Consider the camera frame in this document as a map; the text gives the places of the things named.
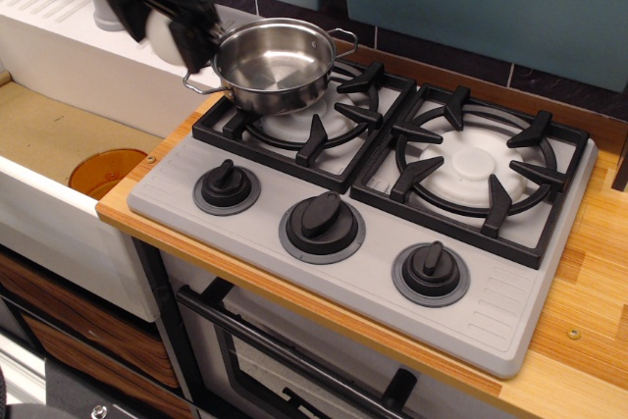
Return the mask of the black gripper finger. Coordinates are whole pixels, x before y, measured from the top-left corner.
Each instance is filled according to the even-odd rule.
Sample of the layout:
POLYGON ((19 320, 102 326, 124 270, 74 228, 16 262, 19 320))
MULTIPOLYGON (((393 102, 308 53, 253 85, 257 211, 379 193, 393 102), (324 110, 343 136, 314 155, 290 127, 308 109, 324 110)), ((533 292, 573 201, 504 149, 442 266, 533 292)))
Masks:
POLYGON ((146 37, 146 23, 151 9, 142 0, 106 0, 124 30, 136 42, 146 37))
POLYGON ((221 23, 186 25, 171 21, 169 30, 187 70, 197 74, 213 61, 220 49, 221 23))

